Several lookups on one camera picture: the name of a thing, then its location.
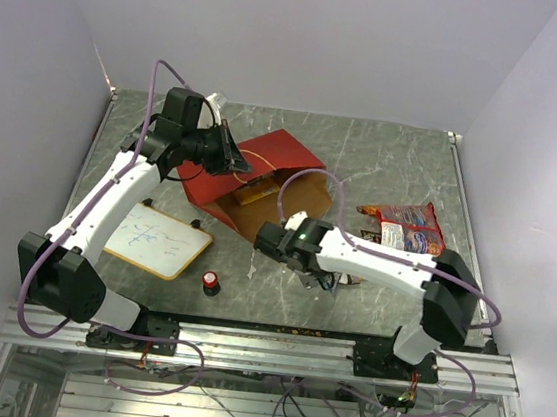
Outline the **brown white snack bar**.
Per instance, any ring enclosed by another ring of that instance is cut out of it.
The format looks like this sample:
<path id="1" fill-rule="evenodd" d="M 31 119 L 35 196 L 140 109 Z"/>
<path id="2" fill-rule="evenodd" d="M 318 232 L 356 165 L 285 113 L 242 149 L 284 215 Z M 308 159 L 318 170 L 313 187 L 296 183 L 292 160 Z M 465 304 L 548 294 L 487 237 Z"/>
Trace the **brown white snack bar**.
<path id="1" fill-rule="evenodd" d="M 358 285 L 362 281 L 361 278 L 355 277 L 354 275 L 343 273 L 340 275 L 339 284 L 350 286 L 350 285 Z"/>

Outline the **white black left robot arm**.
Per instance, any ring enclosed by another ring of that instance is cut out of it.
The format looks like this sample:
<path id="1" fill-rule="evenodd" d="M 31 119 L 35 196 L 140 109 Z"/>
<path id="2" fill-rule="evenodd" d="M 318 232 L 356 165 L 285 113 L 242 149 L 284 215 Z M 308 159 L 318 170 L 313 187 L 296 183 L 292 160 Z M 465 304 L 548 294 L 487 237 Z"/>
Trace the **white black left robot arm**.
<path id="1" fill-rule="evenodd" d="M 162 111 L 147 113 L 123 139 L 108 172 L 80 204 L 44 234 L 25 234 L 17 247 L 19 314 L 31 300 L 69 321 L 112 327 L 124 349 L 146 341 L 142 306 L 109 290 L 95 265 L 134 206 L 177 166 L 199 165 L 210 176 L 251 172 L 221 116 L 225 100 L 221 93 L 169 90 Z"/>

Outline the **purple M&M's packet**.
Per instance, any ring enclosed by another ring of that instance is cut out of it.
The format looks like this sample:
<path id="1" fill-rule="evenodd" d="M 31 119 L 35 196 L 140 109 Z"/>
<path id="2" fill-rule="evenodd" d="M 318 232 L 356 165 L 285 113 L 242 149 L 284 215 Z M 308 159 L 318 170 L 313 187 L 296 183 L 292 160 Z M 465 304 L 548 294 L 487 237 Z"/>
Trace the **purple M&M's packet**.
<path id="1" fill-rule="evenodd" d="M 361 237 L 363 239 L 365 239 L 366 241 L 369 241 L 369 242 L 374 242 L 376 244 L 380 244 L 381 241 L 382 241 L 381 234 L 377 233 L 375 231 L 361 230 L 360 234 L 361 234 Z"/>

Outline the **blue white snack wrapper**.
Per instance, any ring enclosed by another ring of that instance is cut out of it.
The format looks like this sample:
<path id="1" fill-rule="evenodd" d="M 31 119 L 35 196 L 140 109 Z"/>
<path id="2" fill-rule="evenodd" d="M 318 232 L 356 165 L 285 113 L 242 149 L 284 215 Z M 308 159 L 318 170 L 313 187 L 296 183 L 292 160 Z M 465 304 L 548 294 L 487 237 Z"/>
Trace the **blue white snack wrapper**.
<path id="1" fill-rule="evenodd" d="M 331 295 L 334 295 L 335 291 L 337 290 L 338 283 L 340 282 L 340 273 L 335 272 L 324 274 L 318 282 L 320 287 L 324 291 L 327 291 Z"/>

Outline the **red candy assortment bag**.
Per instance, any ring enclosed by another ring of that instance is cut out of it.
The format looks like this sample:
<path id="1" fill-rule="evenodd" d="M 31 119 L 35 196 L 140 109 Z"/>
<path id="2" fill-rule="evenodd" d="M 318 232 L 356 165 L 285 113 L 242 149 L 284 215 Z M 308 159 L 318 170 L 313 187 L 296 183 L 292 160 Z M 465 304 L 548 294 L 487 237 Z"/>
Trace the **red candy assortment bag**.
<path id="1" fill-rule="evenodd" d="M 378 222 L 382 246 L 436 257 L 446 249 L 446 243 L 434 209 L 432 203 L 356 207 L 358 213 Z"/>

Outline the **yellow snack packet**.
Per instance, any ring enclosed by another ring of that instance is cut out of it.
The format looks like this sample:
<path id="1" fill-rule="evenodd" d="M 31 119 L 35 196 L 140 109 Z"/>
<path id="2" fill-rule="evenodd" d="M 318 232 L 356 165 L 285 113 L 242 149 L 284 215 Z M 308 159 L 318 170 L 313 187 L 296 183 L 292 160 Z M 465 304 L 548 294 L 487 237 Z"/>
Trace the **yellow snack packet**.
<path id="1" fill-rule="evenodd" d="M 269 195 L 278 193 L 280 185 L 272 177 L 260 177 L 257 180 L 243 184 L 233 191 L 233 196 L 239 205 L 249 205 Z"/>

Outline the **red paper bag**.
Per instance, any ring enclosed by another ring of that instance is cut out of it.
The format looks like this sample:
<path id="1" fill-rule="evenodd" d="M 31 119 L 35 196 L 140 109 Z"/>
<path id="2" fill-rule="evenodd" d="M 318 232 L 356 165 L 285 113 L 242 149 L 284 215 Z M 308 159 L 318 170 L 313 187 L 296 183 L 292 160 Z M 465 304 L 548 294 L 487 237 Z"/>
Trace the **red paper bag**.
<path id="1" fill-rule="evenodd" d="M 322 162 L 306 146 L 283 129 L 246 140 L 239 150 L 252 167 L 249 174 L 210 176 L 200 166 L 186 162 L 177 167 L 184 178 L 188 201 L 232 228 L 250 243 L 266 222 L 279 223 L 277 202 L 290 217 L 299 211 L 320 219 L 332 200 L 327 189 Z M 258 178 L 271 177 L 280 191 L 249 205 L 239 205 L 233 191 Z"/>

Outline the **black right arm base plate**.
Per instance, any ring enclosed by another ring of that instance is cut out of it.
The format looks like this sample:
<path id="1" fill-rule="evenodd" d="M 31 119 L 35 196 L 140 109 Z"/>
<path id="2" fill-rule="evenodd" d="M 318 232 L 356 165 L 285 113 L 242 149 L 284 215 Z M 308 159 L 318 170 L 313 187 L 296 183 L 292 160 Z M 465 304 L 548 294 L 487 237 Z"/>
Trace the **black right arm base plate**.
<path id="1" fill-rule="evenodd" d="M 413 377 L 420 383 L 438 383 L 436 355 L 428 353 L 422 362 L 411 365 L 396 358 L 392 345 L 379 340 L 357 341 L 352 352 L 345 356 L 351 362 L 353 374 L 357 377 L 392 379 L 410 382 Z"/>

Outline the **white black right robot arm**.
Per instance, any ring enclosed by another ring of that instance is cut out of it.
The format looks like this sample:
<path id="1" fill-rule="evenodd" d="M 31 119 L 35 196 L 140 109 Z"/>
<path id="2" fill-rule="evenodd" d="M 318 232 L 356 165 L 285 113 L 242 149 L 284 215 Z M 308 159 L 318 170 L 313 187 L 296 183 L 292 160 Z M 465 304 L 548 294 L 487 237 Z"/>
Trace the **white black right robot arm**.
<path id="1" fill-rule="evenodd" d="M 420 300 L 420 314 L 401 326 L 393 347 L 383 354 L 383 368 L 395 379 L 413 373 L 436 348 L 458 349 L 466 342 L 480 288 L 453 250 L 436 256 L 401 251 L 357 238 L 304 211 L 283 224 L 264 223 L 253 247 L 303 279 L 321 284 L 345 274 Z"/>

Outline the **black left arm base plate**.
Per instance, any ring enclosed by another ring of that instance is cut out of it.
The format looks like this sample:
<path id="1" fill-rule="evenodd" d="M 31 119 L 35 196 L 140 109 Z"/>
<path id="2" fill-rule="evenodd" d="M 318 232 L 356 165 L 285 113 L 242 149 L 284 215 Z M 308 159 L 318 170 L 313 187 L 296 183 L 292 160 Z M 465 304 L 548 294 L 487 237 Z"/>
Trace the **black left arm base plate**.
<path id="1" fill-rule="evenodd" d="M 145 316 L 126 332 L 113 332 L 104 326 L 89 330 L 85 345 L 111 351 L 142 352 L 146 348 L 155 355 L 173 356 L 175 341 L 180 336 L 180 325 L 158 316 Z"/>

